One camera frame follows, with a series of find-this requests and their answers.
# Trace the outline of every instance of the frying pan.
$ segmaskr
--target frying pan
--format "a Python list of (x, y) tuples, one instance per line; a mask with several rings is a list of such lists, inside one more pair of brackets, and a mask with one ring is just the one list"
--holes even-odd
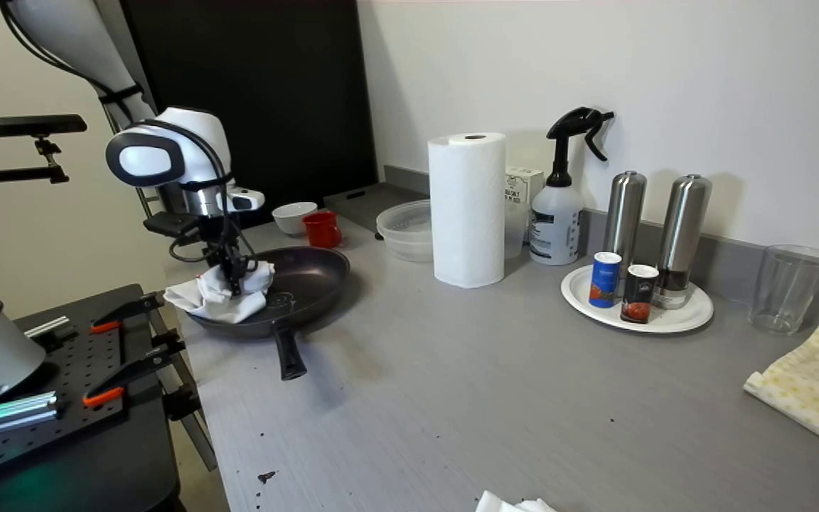
[(254, 259), (274, 263), (274, 284), (268, 306), (243, 321), (249, 333), (277, 340), (283, 380), (305, 375), (305, 361), (297, 348), (297, 331), (325, 317), (342, 297), (351, 259), (337, 252), (283, 249), (257, 254)]

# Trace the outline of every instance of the tray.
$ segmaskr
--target tray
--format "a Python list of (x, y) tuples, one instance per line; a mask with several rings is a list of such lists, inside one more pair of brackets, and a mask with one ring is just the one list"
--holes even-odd
[(649, 317), (649, 326), (635, 326), (621, 320), (621, 301), (615, 309), (594, 309), (590, 306), (590, 283), (593, 283), (593, 264), (573, 270), (566, 280), (560, 280), (560, 297), (583, 317), (632, 333), (688, 333), (699, 331), (705, 321), (715, 320), (715, 301), (711, 297), (688, 284), (688, 306), (679, 311), (664, 311), (654, 309)]

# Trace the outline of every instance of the clear cup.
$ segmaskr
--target clear cup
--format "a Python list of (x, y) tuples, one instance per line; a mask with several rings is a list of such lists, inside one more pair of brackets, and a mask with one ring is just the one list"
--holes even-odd
[(796, 337), (819, 297), (819, 252), (786, 245), (765, 249), (752, 321), (779, 337)]

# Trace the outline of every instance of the white spray bottle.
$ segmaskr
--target white spray bottle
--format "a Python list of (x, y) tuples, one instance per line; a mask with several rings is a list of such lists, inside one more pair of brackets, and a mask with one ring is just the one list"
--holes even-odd
[(529, 256), (534, 263), (568, 264), (583, 256), (583, 199), (573, 189), (568, 138), (587, 134), (590, 151), (607, 163), (593, 138), (598, 138), (611, 118), (611, 111), (601, 115), (593, 109), (576, 109), (551, 125), (550, 139), (556, 139), (556, 163), (547, 189), (531, 199), (531, 223), (526, 240)]

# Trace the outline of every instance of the paper towel roll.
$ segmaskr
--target paper towel roll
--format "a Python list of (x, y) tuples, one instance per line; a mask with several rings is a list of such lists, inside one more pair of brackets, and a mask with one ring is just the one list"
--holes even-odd
[(504, 134), (431, 144), (435, 280), (487, 287), (504, 280)]

